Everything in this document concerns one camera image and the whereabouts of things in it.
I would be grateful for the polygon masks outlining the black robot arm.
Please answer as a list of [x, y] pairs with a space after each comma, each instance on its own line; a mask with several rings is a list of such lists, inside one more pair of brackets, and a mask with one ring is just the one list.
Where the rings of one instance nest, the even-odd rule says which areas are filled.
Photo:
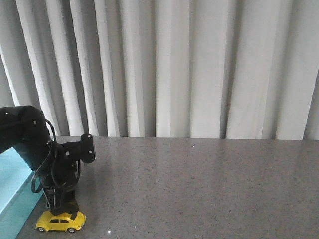
[[14, 148], [34, 172], [31, 190], [44, 192], [53, 215], [72, 215], [79, 211], [75, 186], [80, 178], [80, 163], [95, 160], [92, 135], [83, 134], [79, 141], [60, 144], [43, 111], [33, 106], [3, 107], [0, 151], [10, 148]]

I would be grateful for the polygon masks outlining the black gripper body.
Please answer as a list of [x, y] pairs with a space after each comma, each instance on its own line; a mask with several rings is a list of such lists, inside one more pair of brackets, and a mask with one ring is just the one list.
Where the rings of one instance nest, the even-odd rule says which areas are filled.
[[93, 136], [84, 134], [79, 141], [59, 144], [51, 142], [48, 162], [41, 168], [43, 191], [47, 207], [55, 209], [76, 199], [75, 186], [81, 173], [80, 162], [86, 164], [95, 160]]

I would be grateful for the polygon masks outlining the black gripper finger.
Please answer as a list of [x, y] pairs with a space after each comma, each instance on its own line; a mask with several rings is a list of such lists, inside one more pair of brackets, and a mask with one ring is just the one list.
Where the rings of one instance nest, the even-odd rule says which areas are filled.
[[51, 213], [57, 216], [63, 213], [74, 214], [74, 213], [77, 213], [78, 211], [79, 211], [79, 205], [77, 200], [74, 199], [64, 203], [61, 207], [51, 210]]

